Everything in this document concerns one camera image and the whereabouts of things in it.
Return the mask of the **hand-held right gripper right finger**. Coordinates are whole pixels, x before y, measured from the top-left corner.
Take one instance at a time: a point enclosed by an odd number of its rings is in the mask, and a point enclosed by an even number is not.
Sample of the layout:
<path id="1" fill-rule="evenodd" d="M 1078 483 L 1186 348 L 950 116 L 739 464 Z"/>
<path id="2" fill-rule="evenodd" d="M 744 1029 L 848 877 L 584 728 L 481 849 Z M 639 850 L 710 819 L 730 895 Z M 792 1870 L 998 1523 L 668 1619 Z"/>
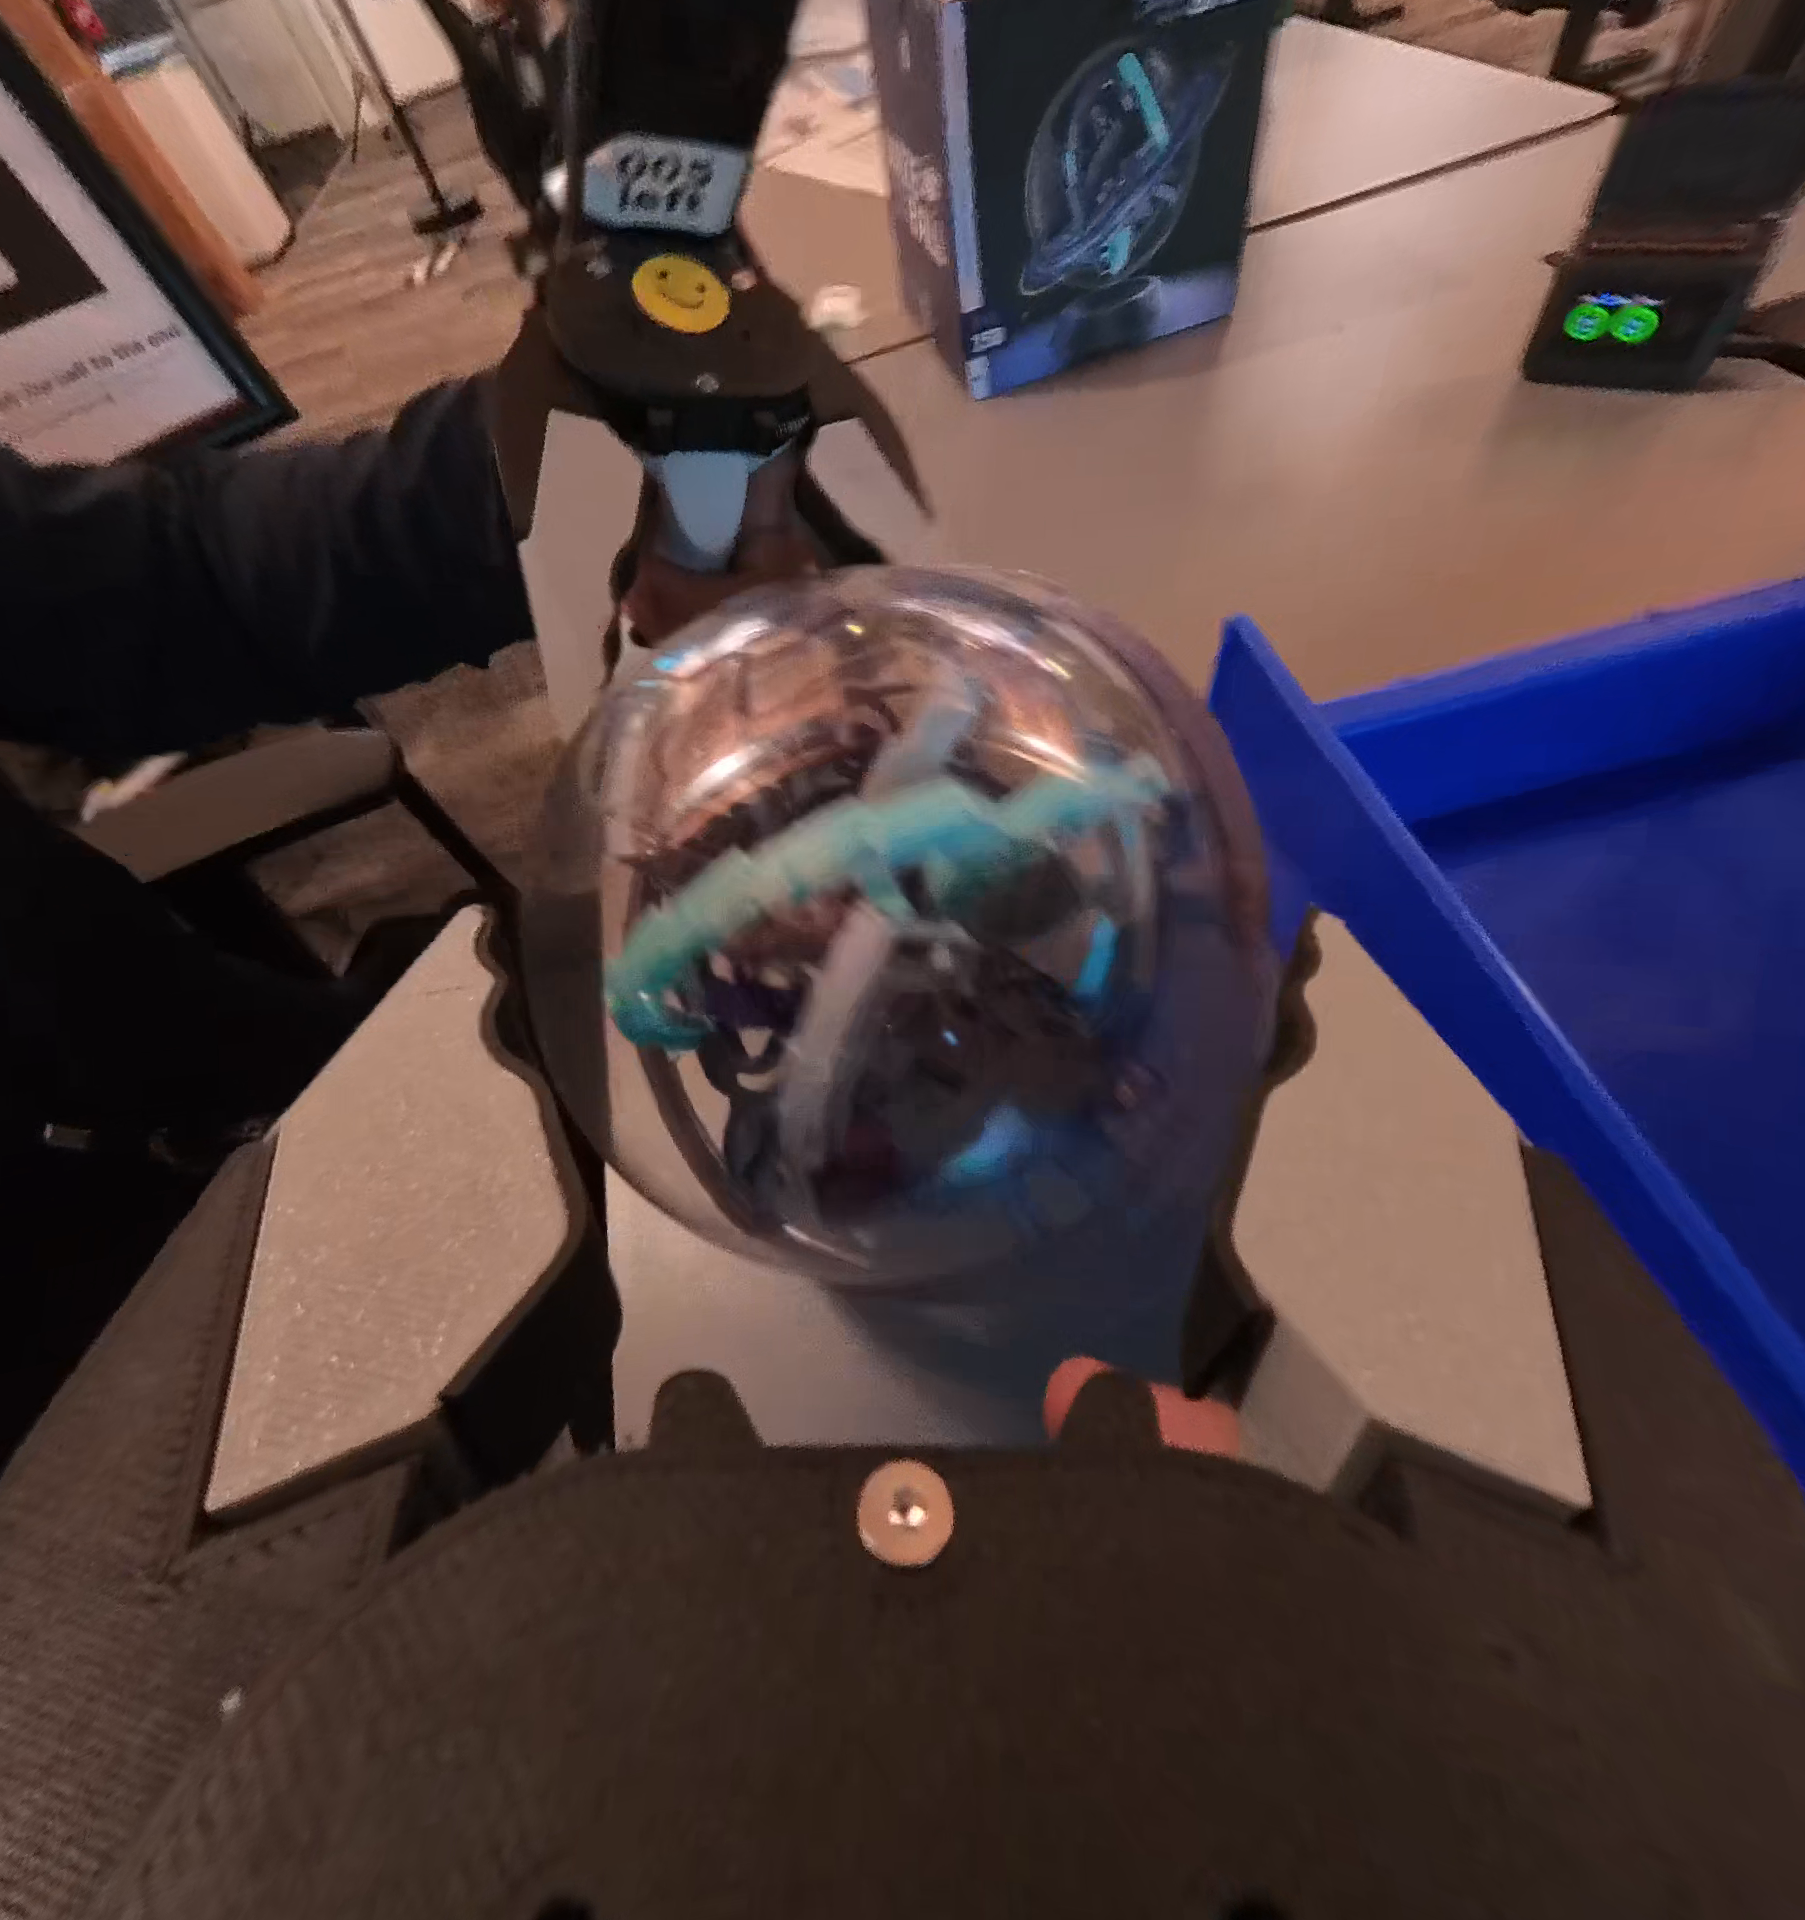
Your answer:
<path id="1" fill-rule="evenodd" d="M 1193 1301 L 1197 1427 L 1334 1498 L 1405 1461 L 1591 1506 L 1514 1122 L 1333 916 L 1280 1018 Z"/>

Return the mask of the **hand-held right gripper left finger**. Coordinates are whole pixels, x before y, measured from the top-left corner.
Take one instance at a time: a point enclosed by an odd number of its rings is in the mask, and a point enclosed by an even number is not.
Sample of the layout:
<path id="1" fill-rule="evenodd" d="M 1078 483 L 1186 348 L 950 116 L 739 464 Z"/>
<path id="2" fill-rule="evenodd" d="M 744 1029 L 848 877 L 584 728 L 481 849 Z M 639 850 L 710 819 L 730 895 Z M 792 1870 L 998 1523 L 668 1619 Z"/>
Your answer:
<path id="1" fill-rule="evenodd" d="M 590 1224 L 506 962 L 459 910 L 271 1131 L 206 1521 L 402 1461 L 459 1504 L 569 1449 Z"/>

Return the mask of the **person's right hand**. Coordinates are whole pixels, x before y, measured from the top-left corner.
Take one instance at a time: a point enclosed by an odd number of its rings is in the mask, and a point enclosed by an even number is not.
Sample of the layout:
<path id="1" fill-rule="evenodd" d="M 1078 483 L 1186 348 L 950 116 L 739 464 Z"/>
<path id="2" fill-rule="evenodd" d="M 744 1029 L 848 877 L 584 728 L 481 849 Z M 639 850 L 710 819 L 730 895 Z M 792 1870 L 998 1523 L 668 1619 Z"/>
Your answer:
<path id="1" fill-rule="evenodd" d="M 1070 1356 L 1057 1367 L 1043 1389 L 1042 1423 L 1058 1445 L 1242 1456 L 1239 1417 L 1229 1404 L 1192 1397 L 1094 1356 Z"/>

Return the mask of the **person's black clothing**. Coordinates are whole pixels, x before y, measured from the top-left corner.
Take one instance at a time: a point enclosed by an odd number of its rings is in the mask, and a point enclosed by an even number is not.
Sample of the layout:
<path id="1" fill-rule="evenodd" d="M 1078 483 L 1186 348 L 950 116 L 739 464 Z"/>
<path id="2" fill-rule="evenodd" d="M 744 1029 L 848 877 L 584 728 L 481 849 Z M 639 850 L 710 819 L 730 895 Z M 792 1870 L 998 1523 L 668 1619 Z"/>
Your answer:
<path id="1" fill-rule="evenodd" d="M 339 975 L 233 955 L 0 774 L 0 1478 L 223 1160 L 472 895 Z"/>

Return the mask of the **person's left forearm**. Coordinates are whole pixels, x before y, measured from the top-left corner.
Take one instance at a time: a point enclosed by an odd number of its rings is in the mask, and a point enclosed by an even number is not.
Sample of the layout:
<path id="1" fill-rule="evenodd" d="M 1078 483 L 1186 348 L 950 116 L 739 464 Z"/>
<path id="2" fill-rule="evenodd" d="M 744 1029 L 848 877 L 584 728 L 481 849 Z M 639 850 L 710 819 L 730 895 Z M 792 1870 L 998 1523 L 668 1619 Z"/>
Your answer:
<path id="1" fill-rule="evenodd" d="M 344 442 L 97 468 L 0 446 L 0 740 L 194 749 L 529 637 L 487 376 Z"/>

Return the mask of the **large blue plastic bin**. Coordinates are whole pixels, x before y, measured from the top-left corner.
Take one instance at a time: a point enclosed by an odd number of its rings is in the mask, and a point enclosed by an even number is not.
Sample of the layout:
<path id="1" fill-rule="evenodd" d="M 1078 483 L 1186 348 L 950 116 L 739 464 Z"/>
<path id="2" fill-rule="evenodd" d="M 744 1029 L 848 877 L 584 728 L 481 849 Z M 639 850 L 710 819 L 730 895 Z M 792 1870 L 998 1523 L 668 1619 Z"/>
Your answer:
<path id="1" fill-rule="evenodd" d="M 1328 703 L 1235 615 L 1205 706 L 1278 942 L 1347 928 L 1805 1496 L 1805 577 Z"/>

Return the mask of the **dark printed game box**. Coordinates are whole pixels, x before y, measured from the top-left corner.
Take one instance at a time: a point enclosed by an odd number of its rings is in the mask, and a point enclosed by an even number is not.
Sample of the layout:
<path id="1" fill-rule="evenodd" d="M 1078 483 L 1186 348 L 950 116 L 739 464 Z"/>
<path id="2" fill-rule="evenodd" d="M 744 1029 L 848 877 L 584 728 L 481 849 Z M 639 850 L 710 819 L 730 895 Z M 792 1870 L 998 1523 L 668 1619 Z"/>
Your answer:
<path id="1" fill-rule="evenodd" d="M 900 287 L 972 399 L 1231 315 L 1272 2 L 870 2 Z"/>

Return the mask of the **clear plastic maze ball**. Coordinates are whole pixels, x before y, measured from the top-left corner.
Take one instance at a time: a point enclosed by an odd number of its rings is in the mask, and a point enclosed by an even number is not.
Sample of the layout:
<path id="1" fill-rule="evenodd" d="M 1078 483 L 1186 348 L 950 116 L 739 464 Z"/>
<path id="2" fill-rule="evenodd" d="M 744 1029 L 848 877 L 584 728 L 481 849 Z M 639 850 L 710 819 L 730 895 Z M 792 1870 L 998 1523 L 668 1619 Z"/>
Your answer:
<path id="1" fill-rule="evenodd" d="M 1278 1025 L 1224 732 L 1118 617 L 978 566 L 628 644 L 558 761 L 520 955 L 601 1163 L 857 1290 L 1199 1236 Z"/>

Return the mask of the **black office chair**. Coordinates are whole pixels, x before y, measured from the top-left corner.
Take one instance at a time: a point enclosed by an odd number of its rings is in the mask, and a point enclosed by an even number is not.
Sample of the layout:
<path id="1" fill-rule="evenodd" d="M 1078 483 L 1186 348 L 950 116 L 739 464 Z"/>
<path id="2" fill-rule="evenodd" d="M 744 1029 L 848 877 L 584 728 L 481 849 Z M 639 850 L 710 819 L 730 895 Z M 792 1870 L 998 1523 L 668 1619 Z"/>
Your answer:
<path id="1" fill-rule="evenodd" d="M 251 867 L 384 807 L 402 810 L 479 900 L 510 902 L 514 888 L 501 867 L 410 772 L 400 742 L 367 723 L 279 732 L 178 766 L 149 759 L 116 784 L 113 805 L 88 810 L 71 832 L 228 950 L 322 978 L 325 956 Z"/>

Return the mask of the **framed marker sign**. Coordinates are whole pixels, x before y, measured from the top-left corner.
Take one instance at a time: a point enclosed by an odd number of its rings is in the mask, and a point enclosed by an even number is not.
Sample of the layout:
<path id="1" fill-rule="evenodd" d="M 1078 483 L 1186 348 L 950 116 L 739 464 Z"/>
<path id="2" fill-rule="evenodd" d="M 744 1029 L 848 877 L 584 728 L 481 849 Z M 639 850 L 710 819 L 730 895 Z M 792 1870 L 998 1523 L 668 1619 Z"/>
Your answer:
<path id="1" fill-rule="evenodd" d="M 100 467 L 298 409 L 0 16 L 0 446 Z"/>

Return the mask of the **black device with green display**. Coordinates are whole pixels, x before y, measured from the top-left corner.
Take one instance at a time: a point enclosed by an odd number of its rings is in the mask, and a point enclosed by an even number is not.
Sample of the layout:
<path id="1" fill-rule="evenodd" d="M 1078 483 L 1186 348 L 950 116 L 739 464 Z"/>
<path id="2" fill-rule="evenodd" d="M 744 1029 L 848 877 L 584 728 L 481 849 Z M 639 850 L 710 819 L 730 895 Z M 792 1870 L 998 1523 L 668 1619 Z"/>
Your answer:
<path id="1" fill-rule="evenodd" d="M 1805 80 L 1680 83 L 1643 103 L 1555 259 L 1523 380 L 1700 390 L 1802 194 Z"/>

